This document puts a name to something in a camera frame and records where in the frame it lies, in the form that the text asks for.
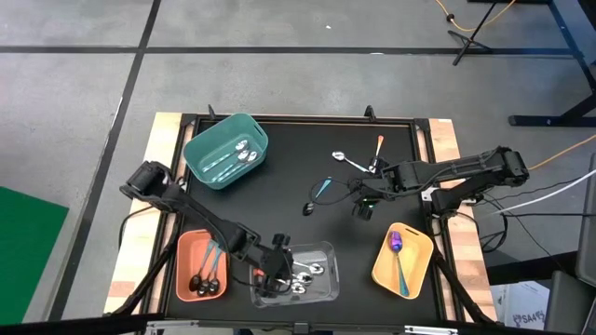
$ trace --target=black table surface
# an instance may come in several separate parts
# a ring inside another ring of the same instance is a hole
[[[221,298],[184,302],[176,296],[172,280],[166,317],[217,321],[222,326],[304,321],[310,325],[397,327],[436,322],[440,292],[431,280],[432,267],[427,270],[420,295],[412,301],[378,286],[371,276],[389,225],[404,222],[417,230],[427,230],[418,196],[377,205],[370,221],[352,217],[353,203],[349,199],[333,206],[316,206],[309,217],[302,215],[302,206],[316,181],[328,176],[346,181],[361,175],[347,163],[336,162],[333,151],[343,151],[346,157],[367,167],[377,136],[384,135],[382,157],[392,163],[413,160],[412,129],[260,124],[269,137],[269,146],[259,167],[221,191],[213,191],[192,177],[189,194],[220,217],[248,225],[266,245],[275,233],[289,234],[291,245],[330,242],[337,257],[339,296],[334,301],[257,308],[251,302],[249,288],[228,280]],[[329,201],[346,193],[344,185],[332,183],[320,200]],[[202,222],[184,220],[183,232],[202,228]],[[247,264],[232,261],[231,271],[248,281]]]

